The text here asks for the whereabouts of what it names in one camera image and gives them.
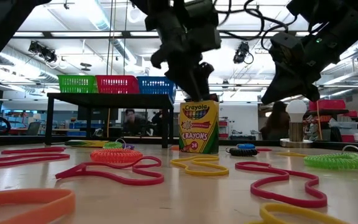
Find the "orange spiral hair tie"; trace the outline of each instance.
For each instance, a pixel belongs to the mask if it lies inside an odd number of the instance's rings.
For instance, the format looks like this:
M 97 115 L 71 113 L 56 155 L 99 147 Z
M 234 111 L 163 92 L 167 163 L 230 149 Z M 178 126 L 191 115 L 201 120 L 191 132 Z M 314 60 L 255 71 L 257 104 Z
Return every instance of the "orange spiral hair tie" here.
M 142 157 L 141 152 L 130 149 L 100 149 L 91 153 L 93 162 L 129 163 Z

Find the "ceiling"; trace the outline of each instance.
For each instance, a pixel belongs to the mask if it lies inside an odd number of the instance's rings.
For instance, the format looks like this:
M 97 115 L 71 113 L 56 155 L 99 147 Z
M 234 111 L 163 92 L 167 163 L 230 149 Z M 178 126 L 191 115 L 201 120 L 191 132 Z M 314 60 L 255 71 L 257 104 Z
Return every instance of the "ceiling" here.
M 146 15 L 138 9 L 133 9 L 132 4 L 126 0 L 99 0 L 100 8 L 106 16 L 111 27 L 121 35 L 124 31 L 132 31 L 132 38 L 118 39 L 121 44 L 132 54 L 136 60 L 135 65 L 126 65 L 122 55 L 107 38 L 95 39 L 94 32 L 98 31 L 92 20 L 101 17 L 94 6 L 87 2 L 94 0 L 68 0 L 69 9 L 65 9 L 63 3 L 65 0 L 52 0 L 51 3 L 36 7 L 27 20 L 23 23 L 16 37 L 20 39 L 12 39 L 8 46 L 29 58 L 33 55 L 28 51 L 31 41 L 39 41 L 40 44 L 56 50 L 64 62 L 45 65 L 39 69 L 48 69 L 52 74 L 79 74 L 87 75 L 105 75 L 105 74 L 131 74 L 144 75 L 148 72 L 150 76 L 161 76 L 168 69 L 167 65 L 163 65 L 161 70 L 153 68 L 150 64 L 150 56 L 158 50 L 160 40 L 158 38 L 147 38 L 144 36 L 137 39 L 136 35 L 145 31 L 144 19 Z M 288 0 L 258 0 L 260 10 L 264 16 L 271 17 L 283 22 L 290 22 L 293 16 L 288 12 L 285 5 Z M 232 0 L 232 9 L 242 9 L 245 0 Z M 227 10 L 228 0 L 218 0 L 217 9 Z M 267 22 L 265 30 L 274 24 Z M 290 30 L 296 31 L 297 34 L 307 30 L 307 22 L 303 18 L 290 26 Z M 260 28 L 260 21 L 246 13 L 230 15 L 225 24 L 219 27 L 220 30 L 238 30 L 243 32 L 255 32 Z M 72 39 L 47 39 L 45 37 L 37 38 L 40 32 L 58 32 L 59 35 L 71 35 L 68 33 L 77 31 L 78 36 Z M 234 52 L 240 44 L 237 39 L 223 39 L 222 47 L 219 50 L 212 50 L 203 54 L 203 60 L 212 64 L 215 71 L 211 74 L 210 83 L 222 83 L 222 80 L 228 79 L 230 83 L 246 83 L 246 84 L 269 84 L 275 74 L 274 63 L 269 54 L 261 50 L 260 40 L 252 40 L 249 42 L 250 51 L 254 55 L 254 62 L 250 65 L 245 63 L 234 64 L 232 59 Z M 345 54 L 352 54 L 358 47 L 358 43 L 348 50 Z M 45 62 L 42 58 L 34 56 L 32 60 L 38 60 L 40 65 Z M 91 71 L 83 72 L 80 63 L 91 64 Z M 339 65 L 330 66 L 323 71 L 322 79 L 318 84 L 338 84 L 338 85 L 358 85 L 358 73 L 349 75 L 346 79 L 341 80 L 338 77 L 352 73 L 358 70 L 358 63 L 352 64 L 352 57 L 340 62 Z

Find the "chair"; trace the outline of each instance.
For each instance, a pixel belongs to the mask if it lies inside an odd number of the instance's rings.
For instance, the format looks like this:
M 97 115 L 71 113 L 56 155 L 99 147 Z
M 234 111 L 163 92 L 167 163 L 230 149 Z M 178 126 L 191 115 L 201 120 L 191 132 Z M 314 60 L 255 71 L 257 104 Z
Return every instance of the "chair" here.
M 27 136 L 38 136 L 38 132 L 41 127 L 41 122 L 31 122 L 25 135 Z

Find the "light bulb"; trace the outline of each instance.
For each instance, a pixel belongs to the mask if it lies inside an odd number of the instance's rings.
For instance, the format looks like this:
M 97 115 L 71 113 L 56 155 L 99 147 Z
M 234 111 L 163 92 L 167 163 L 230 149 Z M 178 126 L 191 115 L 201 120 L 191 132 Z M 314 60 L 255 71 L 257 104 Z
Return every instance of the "light bulb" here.
M 301 100 L 293 100 L 287 105 L 287 113 L 290 115 L 292 123 L 301 123 L 303 120 L 303 115 L 305 115 L 307 110 L 306 103 Z

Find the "crayola crayons box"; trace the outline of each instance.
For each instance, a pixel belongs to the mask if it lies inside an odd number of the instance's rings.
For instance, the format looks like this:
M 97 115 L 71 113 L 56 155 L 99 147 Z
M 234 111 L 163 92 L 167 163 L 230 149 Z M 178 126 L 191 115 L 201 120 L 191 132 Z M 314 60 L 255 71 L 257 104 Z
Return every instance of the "crayola crayons box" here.
M 179 148 L 182 152 L 217 154 L 219 103 L 213 100 L 180 104 Z

